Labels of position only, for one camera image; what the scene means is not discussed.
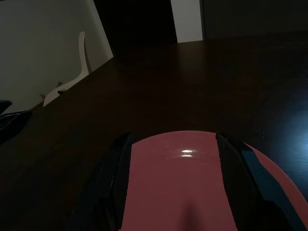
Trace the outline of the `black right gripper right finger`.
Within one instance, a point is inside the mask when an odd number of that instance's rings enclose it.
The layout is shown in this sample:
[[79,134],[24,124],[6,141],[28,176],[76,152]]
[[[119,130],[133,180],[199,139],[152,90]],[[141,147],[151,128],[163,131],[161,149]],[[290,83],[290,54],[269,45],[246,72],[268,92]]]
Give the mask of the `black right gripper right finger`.
[[278,181],[240,140],[216,133],[224,189],[239,231],[299,231],[301,219]]

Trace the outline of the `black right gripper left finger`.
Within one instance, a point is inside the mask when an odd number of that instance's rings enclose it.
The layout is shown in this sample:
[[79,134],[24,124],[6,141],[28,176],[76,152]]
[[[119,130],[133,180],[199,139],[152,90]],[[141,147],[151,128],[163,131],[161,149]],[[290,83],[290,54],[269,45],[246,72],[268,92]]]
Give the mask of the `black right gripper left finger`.
[[68,221],[70,231],[118,231],[128,192],[131,132],[117,137],[86,180]]

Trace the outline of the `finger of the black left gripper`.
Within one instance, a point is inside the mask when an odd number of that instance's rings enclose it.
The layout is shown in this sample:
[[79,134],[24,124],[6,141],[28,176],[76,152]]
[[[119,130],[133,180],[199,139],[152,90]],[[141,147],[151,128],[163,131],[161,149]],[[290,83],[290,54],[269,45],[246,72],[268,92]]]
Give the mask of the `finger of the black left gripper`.
[[3,113],[8,107],[12,105],[11,101],[0,100],[0,113]]
[[18,134],[32,116],[31,111],[7,113],[0,116],[0,143]]

